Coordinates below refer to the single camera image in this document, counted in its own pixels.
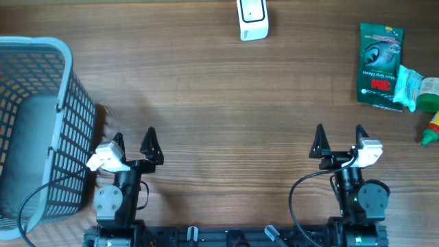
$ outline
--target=basket bottom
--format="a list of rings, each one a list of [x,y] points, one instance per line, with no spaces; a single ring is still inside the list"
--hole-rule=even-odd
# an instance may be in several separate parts
[[[56,119],[56,95],[38,95],[21,103],[0,177],[0,215],[16,219],[21,203],[42,185],[47,148]],[[40,200],[36,194],[22,217],[30,218]]]

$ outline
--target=round gray joint cover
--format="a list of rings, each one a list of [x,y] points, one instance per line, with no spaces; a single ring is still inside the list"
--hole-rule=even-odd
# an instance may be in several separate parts
[[[93,206],[98,213],[112,213],[122,205],[122,191],[114,186],[107,185],[99,189],[93,198]]]

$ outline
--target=glue bottle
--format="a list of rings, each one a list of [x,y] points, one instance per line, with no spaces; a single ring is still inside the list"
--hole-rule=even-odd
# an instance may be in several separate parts
[[[430,121],[428,127],[423,132],[423,140],[420,142],[422,145],[427,145],[432,141],[439,139],[439,111],[434,115]]]

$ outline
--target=light blue plastic packet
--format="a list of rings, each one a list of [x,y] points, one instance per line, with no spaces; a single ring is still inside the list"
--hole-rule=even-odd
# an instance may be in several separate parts
[[[399,102],[408,107],[411,112],[414,112],[416,109],[416,98],[419,93],[420,81],[422,81],[423,78],[423,76],[413,69],[407,69],[403,65],[400,65],[393,102]]]

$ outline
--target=wood grain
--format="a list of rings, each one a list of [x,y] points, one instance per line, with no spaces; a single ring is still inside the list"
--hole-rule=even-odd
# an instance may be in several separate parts
[[[97,136],[122,132],[128,158],[140,157],[147,127],[156,127],[165,165],[143,177],[152,192],[137,213],[149,226],[289,226],[290,187],[318,170],[308,158],[316,125],[324,124],[334,150],[347,150],[362,124],[384,144],[364,178],[392,190],[384,222],[391,245],[437,246],[438,144],[418,143],[431,115],[359,105],[355,81],[362,21],[404,28],[403,64],[438,76],[438,8],[436,1],[271,1],[269,36],[244,43],[233,2],[2,7],[0,32],[64,40],[100,105]],[[102,172],[97,185],[112,178]],[[295,193],[301,222],[338,215],[328,179]],[[89,203],[29,237],[37,246],[80,246],[92,225]]]

